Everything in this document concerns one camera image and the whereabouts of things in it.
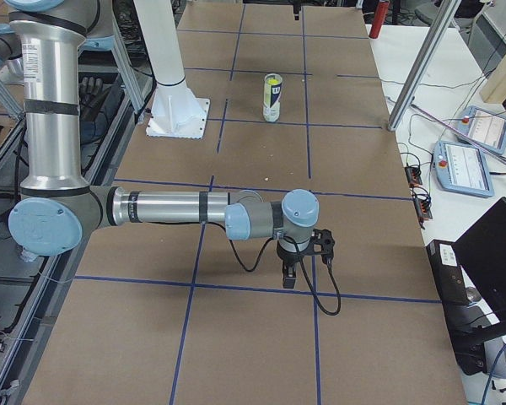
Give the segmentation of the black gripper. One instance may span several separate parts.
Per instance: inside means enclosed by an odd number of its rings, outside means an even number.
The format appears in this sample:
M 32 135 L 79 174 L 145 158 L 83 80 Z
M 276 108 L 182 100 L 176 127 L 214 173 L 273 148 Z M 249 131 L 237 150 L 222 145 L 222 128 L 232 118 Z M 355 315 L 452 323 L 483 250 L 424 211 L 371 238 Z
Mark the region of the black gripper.
M 294 289 L 296 283 L 295 265 L 310 249 L 310 243 L 304 241 L 295 245 L 292 241 L 279 240 L 277 255 L 282 260 L 282 286 L 284 289 Z

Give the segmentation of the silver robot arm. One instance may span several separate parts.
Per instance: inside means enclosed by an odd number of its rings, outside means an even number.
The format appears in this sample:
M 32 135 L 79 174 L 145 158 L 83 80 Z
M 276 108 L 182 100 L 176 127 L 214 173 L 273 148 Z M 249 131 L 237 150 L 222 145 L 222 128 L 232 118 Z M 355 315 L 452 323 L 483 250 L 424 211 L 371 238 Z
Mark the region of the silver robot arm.
M 257 193 L 128 192 L 92 186 L 82 176 L 78 52 L 110 32 L 108 1 L 12 1 L 9 22 L 20 39 L 29 174 L 8 216 L 24 249 L 56 256 L 104 227 L 125 223 L 216 224 L 230 241 L 277 242 L 283 287 L 291 289 L 306 256 L 319 253 L 317 198 L 303 189 L 279 202 Z

